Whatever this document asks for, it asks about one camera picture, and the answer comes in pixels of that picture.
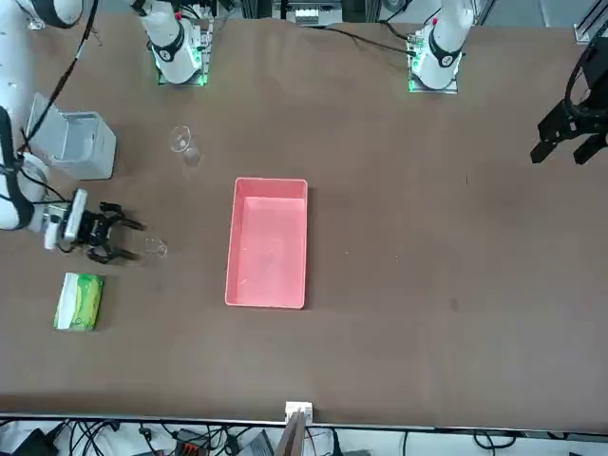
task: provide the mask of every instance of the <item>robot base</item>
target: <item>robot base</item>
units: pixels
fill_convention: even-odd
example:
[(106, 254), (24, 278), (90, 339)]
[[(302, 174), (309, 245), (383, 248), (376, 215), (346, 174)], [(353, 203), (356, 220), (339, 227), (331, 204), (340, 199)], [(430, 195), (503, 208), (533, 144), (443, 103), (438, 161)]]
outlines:
[[(200, 69), (197, 70), (192, 77), (179, 84), (179, 86), (206, 86), (209, 80), (209, 61), (211, 58), (211, 45), (213, 43), (213, 27), (214, 17), (211, 15), (211, 11), (206, 9), (202, 15), (202, 19), (198, 20), (196, 24), (193, 24), (192, 39), (194, 40), (192, 46), (192, 53), (194, 60), (197, 64), (200, 64)], [(159, 86), (172, 85), (163, 75), (157, 63), (158, 72), (158, 84)]]
[[(456, 82), (456, 77), (449, 83), (448, 86), (442, 89), (433, 89), (429, 88), (420, 81), (418, 76), (414, 74), (414, 69), (420, 65), (420, 58), (424, 51), (424, 32), (425, 30), (422, 28), (417, 30), (414, 35), (408, 36), (408, 50), (414, 51), (416, 53), (416, 57), (408, 56), (408, 91), (410, 93), (420, 93), (420, 92), (432, 92), (432, 93), (448, 93), (448, 94), (457, 94), (458, 93), (458, 84)], [(456, 67), (455, 74), (458, 74), (458, 67)]]

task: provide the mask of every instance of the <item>black cable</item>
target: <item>black cable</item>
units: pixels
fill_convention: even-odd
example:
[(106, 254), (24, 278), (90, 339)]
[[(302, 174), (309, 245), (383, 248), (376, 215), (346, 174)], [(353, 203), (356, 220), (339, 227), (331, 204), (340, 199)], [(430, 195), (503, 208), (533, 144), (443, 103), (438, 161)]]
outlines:
[(407, 0), (406, 4), (401, 7), (400, 9), (398, 9), (396, 12), (394, 12), (393, 14), (391, 14), (389, 16), (388, 19), (385, 19), (384, 21), (380, 21), (380, 22), (390, 22), (392, 19), (394, 19), (396, 16), (398, 16), (399, 14), (401, 14), (402, 12), (406, 12), (406, 10), (408, 9), (408, 6), (411, 2), (413, 2), (414, 0)]
[(338, 439), (338, 433), (335, 431), (335, 428), (332, 427), (332, 436), (333, 436), (333, 450), (332, 456), (344, 456), (342, 453), (342, 448), (340, 447), (340, 439)]
[(401, 456), (406, 456), (406, 443), (408, 442), (409, 431), (406, 430), (406, 433), (403, 436), (403, 446), (401, 447)]
[(152, 454), (158, 455), (159, 452), (156, 449), (154, 449), (154, 447), (150, 443), (150, 441), (152, 440), (152, 432), (147, 427), (143, 427), (143, 423), (140, 423), (140, 434), (142, 435), (143, 439), (145, 440), (145, 443), (148, 445), (148, 448), (150, 448), (150, 451), (152, 452)]
[(78, 423), (78, 428), (83, 432), (83, 434), (88, 439), (86, 441), (85, 447), (83, 448), (83, 456), (86, 456), (86, 454), (88, 453), (88, 449), (91, 447), (91, 444), (92, 444), (93, 450), (95, 451), (95, 454), (97, 456), (104, 456), (104, 454), (102, 453), (102, 451), (99, 449), (99, 447), (95, 443), (95, 436), (91, 432), (92, 427), (89, 427), (88, 424), (85, 423), (85, 422), (79, 422)]
[[(23, 128), (21, 129), (21, 136), (24, 139), (24, 150), (27, 150), (29, 153), (31, 153), (31, 150), (29, 149), (29, 139), (26, 137), (26, 132), (25, 132), (25, 130)], [(24, 150), (20, 149), (21, 160), (23, 160)], [(59, 193), (57, 190), (55, 190), (53, 187), (51, 187), (50, 185), (42, 182), (41, 180), (37, 180), (37, 179), (33, 178), (28, 173), (26, 173), (26, 171), (23, 169), (23, 166), (20, 167), (20, 171), (21, 171), (21, 174), (23, 174), (24, 178), (26, 178), (28, 181), (32, 181), (32, 182), (34, 182), (34, 183), (36, 183), (38, 185), (43, 186), (48, 191), (54, 193), (60, 200), (67, 201), (64, 198), (64, 196), (61, 193)]]
[(313, 454), (314, 454), (314, 456), (317, 456), (316, 446), (314, 446), (314, 438), (313, 438), (313, 435), (311, 434), (311, 430), (308, 427), (306, 427), (306, 432), (308, 433), (309, 439), (311, 439), (311, 447), (313, 447)]
[(433, 12), (427, 19), (425, 19), (425, 22), (423, 22), (424, 25), (428, 24), (428, 21), (430, 21), (433, 17), (435, 17), (435, 15), (441, 11), (441, 7), (438, 8), (435, 12)]
[(239, 432), (237, 435), (235, 435), (236, 438), (240, 437), (241, 435), (243, 435), (245, 432), (247, 432), (248, 430), (253, 429), (253, 426), (249, 426), (246, 427), (244, 430), (242, 430), (241, 432)]
[(415, 57), (416, 53), (411, 51), (411, 50), (406, 50), (406, 49), (400, 49), (399, 47), (393, 47), (393, 46), (388, 46), (388, 45), (383, 45), (382, 43), (378, 43), (376, 41), (372, 41), (368, 38), (364, 38), (363, 36), (359, 36), (359, 35), (355, 35), (354, 33), (350, 33), (349, 31), (345, 31), (345, 30), (340, 30), (339, 28), (321, 28), (322, 30), (330, 30), (330, 31), (335, 31), (336, 33), (341, 33), (343, 35), (346, 36), (350, 36), (351, 38), (354, 38), (355, 40), (359, 40), (362, 41), (363, 43), (368, 43), (370, 45), (374, 45), (374, 46), (378, 46), (379, 48), (382, 49), (386, 49), (386, 50), (392, 50), (395, 52), (400, 52), (402, 54), (407, 54), (411, 57)]
[(574, 87), (575, 82), (580, 76), (582, 63), (587, 60), (591, 52), (595, 49), (596, 43), (598, 39), (604, 34), (604, 32), (608, 29), (608, 20), (604, 22), (604, 24), (598, 29), (594, 37), (589, 41), (589, 45), (585, 48), (585, 51), (580, 55), (577, 60), (577, 64), (574, 66), (572, 73), (570, 73), (570, 78), (568, 79), (568, 84), (566, 85), (566, 92), (563, 96), (564, 105), (566, 111), (568, 111), (571, 115), (575, 117), (585, 117), (590, 119), (608, 119), (608, 109), (590, 109), (585, 106), (581, 106), (580, 104), (572, 103), (572, 89)]
[(548, 432), (547, 431), (547, 435), (549, 436), (549, 438), (551, 440), (568, 440), (568, 436), (570, 435), (569, 432), (564, 432), (563, 435), (560, 437), (557, 434), (554, 434), (553, 432)]
[[(89, 435), (87, 435), (86, 433), (83, 432), (83, 434), (80, 436), (80, 438), (76, 441), (76, 444), (73, 445), (74, 431), (76, 430), (77, 426), (79, 427), (80, 430), (82, 430), (82, 427), (80, 427), (80, 424), (85, 423), (85, 421), (83, 421), (83, 420), (71, 420), (71, 421), (74, 423), (74, 426), (72, 427), (72, 431), (69, 433), (69, 456), (73, 456), (74, 451), (76, 450), (78, 445), (83, 441), (83, 439), (85, 437), (89, 437)], [(109, 425), (109, 423), (110, 422), (107, 422), (107, 421), (94, 423), (91, 426), (90, 430), (93, 431), (93, 428), (95, 428), (97, 426), (98, 428), (93, 431), (93, 435), (97, 435), (97, 432), (99, 432), (99, 429), (102, 428), (103, 426), (105, 426), (106, 424)]]
[(194, 14), (197, 19), (200, 19), (199, 14), (194, 11), (194, 8), (192, 8), (190, 5), (181, 5), (181, 9), (188, 11), (190, 14)]
[(69, 79), (69, 76), (72, 74), (72, 71), (76, 67), (76, 63), (80, 59), (81, 53), (83, 52), (83, 48), (85, 46), (85, 41), (88, 40), (91, 30), (93, 29), (93, 23), (95, 22), (95, 16), (97, 14), (98, 6), (99, 6), (99, 0), (93, 0), (93, 4), (91, 5), (88, 19), (86, 21), (85, 32), (83, 33), (83, 37), (81, 39), (80, 45), (78, 46), (78, 50), (76, 51), (76, 55), (74, 56), (74, 60), (72, 60), (72, 63), (69, 65), (69, 67), (67, 68), (67, 70), (63, 74), (63, 76), (61, 78), (59, 78), (59, 82), (57, 83), (57, 86), (55, 87), (52, 94), (50, 95), (50, 98), (48, 99), (47, 106), (45, 107), (44, 111), (42, 111), (42, 114), (40, 115), (40, 117), (38, 118), (36, 123), (34, 124), (34, 127), (30, 130), (29, 135), (26, 137), (26, 141), (24, 142), (24, 144), (21, 147), (19, 147), (18, 150), (23, 151), (26, 148), (29, 148), (29, 141), (31, 141), (31, 139), (36, 135), (36, 133), (38, 133), (38, 131), (40, 131), (42, 122), (45, 120), (48, 112), (50, 111), (50, 108), (54, 105), (55, 101), (57, 101), (57, 97), (59, 97), (59, 94), (64, 89), (64, 86), (66, 85), (66, 82)]
[[(480, 442), (480, 440), (479, 440), (480, 434), (483, 435), (487, 439), (487, 441), (489, 442), (489, 445), (485, 445)], [(492, 451), (492, 456), (494, 456), (496, 454), (497, 449), (506, 449), (506, 448), (513, 447), (515, 445), (515, 442), (517, 441), (517, 437), (515, 437), (515, 436), (511, 437), (511, 441), (507, 442), (506, 444), (496, 445), (494, 443), (494, 441), (492, 440), (492, 438), (490, 437), (490, 434), (488, 434), (486, 431), (474, 430), (473, 431), (473, 441), (475, 442), (475, 444), (477, 444), (477, 446), (479, 448), (486, 449), (488, 451)]]
[(41, 180), (37, 180), (37, 179), (33, 178), (28, 173), (26, 173), (26, 171), (23, 168), (21, 168), (21, 174), (23, 174), (24, 178), (26, 178), (28, 181), (32, 181), (32, 182), (34, 182), (34, 183), (36, 183), (38, 185), (41, 185), (41, 186), (45, 187), (48, 191), (54, 193), (61, 201), (67, 202), (67, 199), (65, 199), (64, 196), (61, 193), (59, 193), (57, 190), (55, 190), (50, 185), (42, 182)]
[(383, 24), (385, 26), (387, 26), (387, 28), (389, 29), (390, 33), (392, 33), (394, 36), (396, 36), (397, 38), (399, 38), (400, 40), (404, 40), (407, 41), (408, 37), (402, 33), (399, 33), (395, 27), (393, 27), (391, 24), (389, 24), (389, 21), (380, 21), (380, 24)]
[(167, 434), (169, 434), (173, 440), (178, 440), (178, 436), (180, 435), (179, 431), (169, 430), (169, 428), (164, 423), (161, 423), (161, 426), (164, 430), (166, 430)]

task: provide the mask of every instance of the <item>metal frame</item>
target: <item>metal frame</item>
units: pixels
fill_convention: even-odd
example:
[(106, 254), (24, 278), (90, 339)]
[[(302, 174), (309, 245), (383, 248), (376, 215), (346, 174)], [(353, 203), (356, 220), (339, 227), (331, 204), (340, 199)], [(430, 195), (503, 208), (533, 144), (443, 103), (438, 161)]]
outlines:
[(597, 0), (574, 25), (577, 43), (586, 45), (598, 29), (608, 20), (608, 0)]

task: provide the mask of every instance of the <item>floor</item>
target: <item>floor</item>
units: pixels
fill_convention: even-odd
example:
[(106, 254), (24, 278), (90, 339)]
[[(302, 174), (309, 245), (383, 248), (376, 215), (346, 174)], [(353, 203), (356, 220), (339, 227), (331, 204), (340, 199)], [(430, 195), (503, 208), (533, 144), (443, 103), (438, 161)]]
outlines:
[[(0, 428), (0, 451), (7, 453), (13, 452), (20, 443), (35, 428), (40, 428), (44, 432), (49, 432), (57, 425), (57, 422), (36, 422), (23, 421), (10, 423)], [(164, 454), (170, 454), (175, 448), (175, 441), (169, 433), (159, 425), (144, 425), (152, 432), (151, 446), (155, 451), (164, 450)], [(168, 425), (168, 430), (179, 430), (182, 426)], [(190, 430), (204, 433), (207, 431), (203, 426), (188, 426)], [(131, 456), (149, 452), (149, 446), (139, 433), (140, 426), (137, 424), (121, 424), (117, 432), (107, 427), (96, 438), (96, 444), (104, 456)], [(243, 427), (233, 427), (230, 429), (232, 435), (244, 430)], [(245, 447), (257, 434), (261, 428), (246, 430), (239, 438), (241, 448)], [(314, 449), (311, 439), (305, 441), (303, 454), (305, 456), (324, 456), (331, 455), (333, 450), (332, 433), (327, 428), (310, 428), (311, 436), (314, 441)], [(282, 430), (280, 428), (267, 428), (269, 440), (274, 448), (278, 444)], [(345, 456), (401, 456), (403, 454), (404, 432), (400, 431), (380, 431), (380, 430), (352, 430), (338, 429), (339, 442)], [(74, 442), (77, 442), (82, 432), (77, 429), (74, 433)], [(60, 450), (59, 455), (69, 454), (70, 427), (67, 427), (55, 441), (55, 445)], [(494, 438), (494, 444), (499, 445), (510, 439)], [(84, 449), (84, 439), (74, 451), (79, 456)], [(558, 441), (544, 439), (518, 439), (516, 443), (507, 449), (497, 450), (499, 456), (568, 456), (575, 453), (580, 456), (603, 456), (608, 454), (608, 443), (591, 443), (575, 441)], [(213, 452), (214, 456), (225, 454), (220, 450)], [(475, 445), (473, 438), (469, 435), (450, 435), (450, 434), (430, 434), (422, 432), (410, 432), (407, 438), (406, 454), (408, 456), (486, 456), (491, 452)]]

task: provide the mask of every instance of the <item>white bracket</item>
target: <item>white bracket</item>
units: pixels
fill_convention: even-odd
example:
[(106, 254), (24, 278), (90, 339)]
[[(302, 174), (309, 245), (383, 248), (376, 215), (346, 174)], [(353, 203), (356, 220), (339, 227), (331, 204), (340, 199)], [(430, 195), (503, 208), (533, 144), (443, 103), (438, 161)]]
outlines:
[(288, 401), (285, 403), (285, 423), (289, 421), (294, 413), (303, 412), (306, 416), (306, 426), (313, 424), (313, 403)]

